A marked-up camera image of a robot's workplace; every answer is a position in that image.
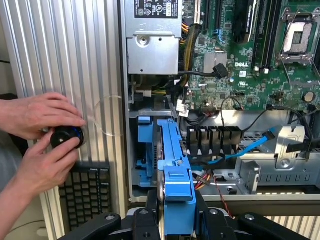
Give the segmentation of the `person's left hand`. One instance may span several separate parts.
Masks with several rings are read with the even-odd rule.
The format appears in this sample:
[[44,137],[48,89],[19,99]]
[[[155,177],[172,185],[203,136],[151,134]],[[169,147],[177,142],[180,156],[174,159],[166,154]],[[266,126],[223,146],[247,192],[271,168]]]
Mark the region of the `person's left hand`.
[[0,101],[0,129],[25,140],[40,139],[45,128],[85,123],[80,111],[57,92]]

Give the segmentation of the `person's right hand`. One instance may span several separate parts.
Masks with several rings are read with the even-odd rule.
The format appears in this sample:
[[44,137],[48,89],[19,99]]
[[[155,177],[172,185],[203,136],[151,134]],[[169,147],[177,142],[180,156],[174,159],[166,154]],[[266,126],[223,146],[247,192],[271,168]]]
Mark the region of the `person's right hand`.
[[76,147],[79,138],[74,137],[46,152],[52,132],[47,133],[25,156],[14,177],[14,185],[23,197],[32,199],[42,192],[65,182],[70,170],[79,158]]

